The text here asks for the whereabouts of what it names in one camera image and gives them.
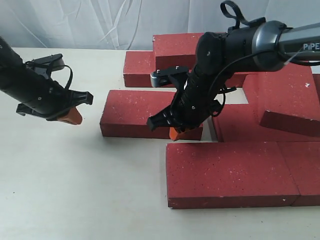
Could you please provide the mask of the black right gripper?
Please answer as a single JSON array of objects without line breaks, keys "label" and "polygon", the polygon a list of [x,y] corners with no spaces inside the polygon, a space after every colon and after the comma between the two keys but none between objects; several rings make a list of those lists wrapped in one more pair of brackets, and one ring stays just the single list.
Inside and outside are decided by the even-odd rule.
[{"label": "black right gripper", "polygon": [[[150,130],[170,127],[169,138],[182,140],[186,131],[199,127],[208,117],[218,116],[224,103],[220,103],[215,97],[224,94],[224,82],[215,81],[215,78],[198,78],[192,74],[152,76],[152,82],[157,87],[173,84],[176,92],[168,106],[147,119]],[[215,90],[211,89],[212,83],[218,83]]]}]

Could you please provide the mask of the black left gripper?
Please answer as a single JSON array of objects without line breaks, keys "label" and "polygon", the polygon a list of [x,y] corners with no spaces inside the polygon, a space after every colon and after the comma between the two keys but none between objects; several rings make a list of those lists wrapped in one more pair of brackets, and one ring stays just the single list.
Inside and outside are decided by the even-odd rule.
[{"label": "black left gripper", "polygon": [[16,72],[15,99],[19,102],[16,113],[21,116],[80,125],[82,115],[77,106],[92,105],[94,96],[88,91],[61,86],[52,78],[45,79],[35,72]]}]

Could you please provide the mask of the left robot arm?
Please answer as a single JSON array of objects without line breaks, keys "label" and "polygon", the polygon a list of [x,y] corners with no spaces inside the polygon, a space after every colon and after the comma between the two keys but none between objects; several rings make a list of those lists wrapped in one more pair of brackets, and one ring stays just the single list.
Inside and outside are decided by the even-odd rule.
[{"label": "left robot arm", "polygon": [[70,89],[73,73],[65,86],[52,79],[52,72],[66,67],[61,53],[23,61],[4,38],[0,39],[0,90],[19,102],[16,113],[21,116],[71,125],[82,123],[77,106],[92,105],[94,96]]}]

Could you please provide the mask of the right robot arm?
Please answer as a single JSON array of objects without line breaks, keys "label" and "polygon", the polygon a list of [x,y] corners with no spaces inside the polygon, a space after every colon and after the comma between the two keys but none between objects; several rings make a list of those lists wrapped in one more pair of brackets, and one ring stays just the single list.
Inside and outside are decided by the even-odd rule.
[{"label": "right robot arm", "polygon": [[174,85],[171,103],[147,119],[151,131],[170,128],[170,138],[198,128],[217,117],[225,103],[217,95],[233,92],[226,81],[235,73],[276,72],[286,64],[317,66],[320,63],[320,25],[288,27],[268,21],[224,33],[206,32],[198,40],[192,68],[173,65],[150,74],[154,88]]}]

